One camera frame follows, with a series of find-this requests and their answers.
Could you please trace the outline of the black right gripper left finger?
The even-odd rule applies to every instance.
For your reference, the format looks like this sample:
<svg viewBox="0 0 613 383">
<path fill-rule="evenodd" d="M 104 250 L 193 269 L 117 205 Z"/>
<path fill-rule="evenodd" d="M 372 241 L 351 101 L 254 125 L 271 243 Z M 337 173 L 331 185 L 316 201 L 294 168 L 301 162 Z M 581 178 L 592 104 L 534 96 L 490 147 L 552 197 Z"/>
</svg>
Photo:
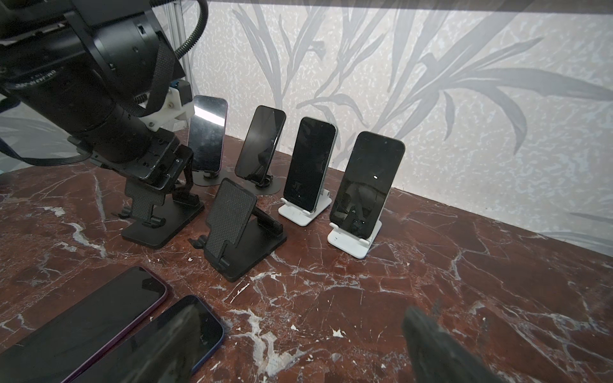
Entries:
<svg viewBox="0 0 613 383">
<path fill-rule="evenodd" d="M 102 375 L 104 382 L 187 382 L 200 344 L 201 322 L 189 306 L 135 354 Z"/>
</svg>

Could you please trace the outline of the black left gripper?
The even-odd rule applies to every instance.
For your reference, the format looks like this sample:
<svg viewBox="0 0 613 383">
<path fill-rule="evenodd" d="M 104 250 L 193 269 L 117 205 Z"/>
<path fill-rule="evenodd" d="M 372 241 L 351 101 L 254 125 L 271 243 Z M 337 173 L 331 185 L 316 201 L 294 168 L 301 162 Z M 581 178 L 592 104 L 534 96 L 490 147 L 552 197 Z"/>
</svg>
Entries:
<svg viewBox="0 0 613 383">
<path fill-rule="evenodd" d="M 157 191 L 170 192 L 185 169 L 192 168 L 193 151 L 173 132 L 145 127 L 103 126 L 69 136 L 90 162 Z"/>
</svg>

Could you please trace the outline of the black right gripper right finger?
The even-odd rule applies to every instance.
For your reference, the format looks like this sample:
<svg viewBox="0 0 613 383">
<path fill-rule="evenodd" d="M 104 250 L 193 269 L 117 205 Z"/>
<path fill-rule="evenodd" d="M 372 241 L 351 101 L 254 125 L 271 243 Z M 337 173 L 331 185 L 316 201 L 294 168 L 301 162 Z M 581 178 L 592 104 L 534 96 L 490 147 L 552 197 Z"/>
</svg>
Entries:
<svg viewBox="0 0 613 383">
<path fill-rule="evenodd" d="M 417 382 L 500 382 L 416 306 L 407 308 L 402 331 Z"/>
</svg>

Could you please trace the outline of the blue-edged phone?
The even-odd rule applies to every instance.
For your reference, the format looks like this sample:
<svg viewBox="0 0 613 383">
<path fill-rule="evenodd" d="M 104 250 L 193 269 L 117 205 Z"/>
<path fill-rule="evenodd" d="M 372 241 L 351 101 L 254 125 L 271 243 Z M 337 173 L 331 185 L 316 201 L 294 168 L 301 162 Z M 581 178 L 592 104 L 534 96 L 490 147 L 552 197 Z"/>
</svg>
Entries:
<svg viewBox="0 0 613 383">
<path fill-rule="evenodd" d="M 220 347 L 225 330 L 187 295 L 95 362 L 76 382 L 187 382 Z"/>
</svg>

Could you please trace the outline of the black folding stand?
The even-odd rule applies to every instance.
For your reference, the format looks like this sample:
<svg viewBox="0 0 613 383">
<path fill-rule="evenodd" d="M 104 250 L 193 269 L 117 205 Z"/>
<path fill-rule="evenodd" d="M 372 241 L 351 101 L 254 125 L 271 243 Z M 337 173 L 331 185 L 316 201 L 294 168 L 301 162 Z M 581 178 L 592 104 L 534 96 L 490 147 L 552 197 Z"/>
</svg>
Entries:
<svg viewBox="0 0 613 383">
<path fill-rule="evenodd" d="M 195 194 L 176 191 L 167 196 L 137 180 L 126 181 L 125 195 L 132 204 L 123 207 L 118 216 L 134 223 L 122 231 L 121 237 L 152 249 L 164 247 L 204 210 Z"/>
<path fill-rule="evenodd" d="M 257 207 L 257 201 L 255 194 L 224 179 L 207 216 L 209 234 L 189 241 L 229 282 L 287 241 L 284 225 Z"/>
</svg>

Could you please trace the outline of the purple-edged phone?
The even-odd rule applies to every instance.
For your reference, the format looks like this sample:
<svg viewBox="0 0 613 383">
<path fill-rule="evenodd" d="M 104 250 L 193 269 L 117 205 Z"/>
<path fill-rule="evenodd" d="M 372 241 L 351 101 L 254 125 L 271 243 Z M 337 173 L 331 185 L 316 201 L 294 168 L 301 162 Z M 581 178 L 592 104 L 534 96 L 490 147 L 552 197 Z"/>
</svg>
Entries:
<svg viewBox="0 0 613 383">
<path fill-rule="evenodd" d="M 168 297 L 169 287 L 132 267 L 1 353 L 2 382 L 68 382 Z"/>
</svg>

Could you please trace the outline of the dark phone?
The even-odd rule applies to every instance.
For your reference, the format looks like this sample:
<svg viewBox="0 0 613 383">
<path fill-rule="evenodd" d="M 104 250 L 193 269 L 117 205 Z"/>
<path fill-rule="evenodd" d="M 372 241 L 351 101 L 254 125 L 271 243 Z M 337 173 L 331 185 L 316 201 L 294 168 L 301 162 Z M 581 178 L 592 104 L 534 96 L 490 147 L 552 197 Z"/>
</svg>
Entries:
<svg viewBox="0 0 613 383">
<path fill-rule="evenodd" d="M 394 138 L 361 132 L 330 211 L 330 221 L 360 239 L 368 239 L 382 213 L 405 145 Z"/>
</svg>

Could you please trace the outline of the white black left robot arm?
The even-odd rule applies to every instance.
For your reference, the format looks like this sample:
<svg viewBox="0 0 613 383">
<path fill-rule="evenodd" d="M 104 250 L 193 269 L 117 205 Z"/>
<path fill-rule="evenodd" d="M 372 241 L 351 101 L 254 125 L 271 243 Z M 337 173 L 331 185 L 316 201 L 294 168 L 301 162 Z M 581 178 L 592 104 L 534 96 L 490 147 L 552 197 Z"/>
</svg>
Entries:
<svg viewBox="0 0 613 383">
<path fill-rule="evenodd" d="M 155 1 L 4 1 L 1 107 L 25 104 L 67 132 L 76 161 L 171 192 L 189 155 L 174 134 L 146 118 L 162 110 L 185 74 L 180 59 L 201 38 L 173 48 Z"/>
</svg>

